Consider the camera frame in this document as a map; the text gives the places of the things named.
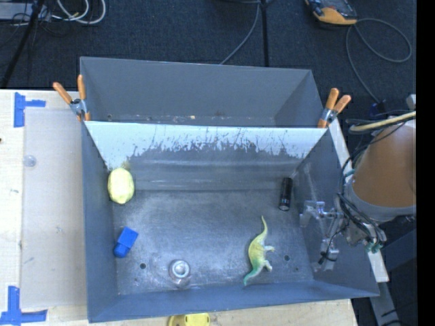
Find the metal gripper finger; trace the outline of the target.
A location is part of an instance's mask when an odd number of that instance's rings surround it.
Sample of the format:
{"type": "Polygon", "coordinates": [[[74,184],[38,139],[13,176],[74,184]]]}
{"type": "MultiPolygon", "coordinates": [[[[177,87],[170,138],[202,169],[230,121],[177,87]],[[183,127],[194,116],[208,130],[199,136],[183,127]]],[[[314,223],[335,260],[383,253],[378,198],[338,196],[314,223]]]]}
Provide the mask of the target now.
{"type": "Polygon", "coordinates": [[[315,255],[311,267],[315,272],[332,271],[338,259],[340,250],[336,247],[332,238],[322,240],[319,252],[315,255]]]}
{"type": "Polygon", "coordinates": [[[325,220],[325,205],[326,203],[323,201],[306,200],[304,202],[303,211],[299,215],[300,227],[307,227],[311,218],[318,221],[325,220]]]}

